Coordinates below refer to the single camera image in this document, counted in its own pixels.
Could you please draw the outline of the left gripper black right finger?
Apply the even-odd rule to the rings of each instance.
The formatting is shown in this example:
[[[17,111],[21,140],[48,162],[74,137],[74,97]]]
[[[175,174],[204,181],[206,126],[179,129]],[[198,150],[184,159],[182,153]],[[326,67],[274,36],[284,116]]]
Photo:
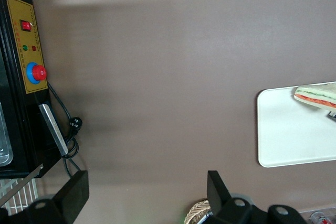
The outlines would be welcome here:
[[[207,199],[213,213],[207,223],[249,223],[251,204],[241,197],[232,197],[216,170],[207,173]]]

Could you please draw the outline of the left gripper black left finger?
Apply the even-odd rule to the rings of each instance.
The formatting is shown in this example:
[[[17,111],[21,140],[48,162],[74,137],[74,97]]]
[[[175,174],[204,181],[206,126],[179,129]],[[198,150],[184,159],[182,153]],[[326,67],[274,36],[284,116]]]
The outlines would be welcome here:
[[[88,199],[88,172],[81,170],[51,198],[40,199],[29,206],[29,223],[74,223]]]

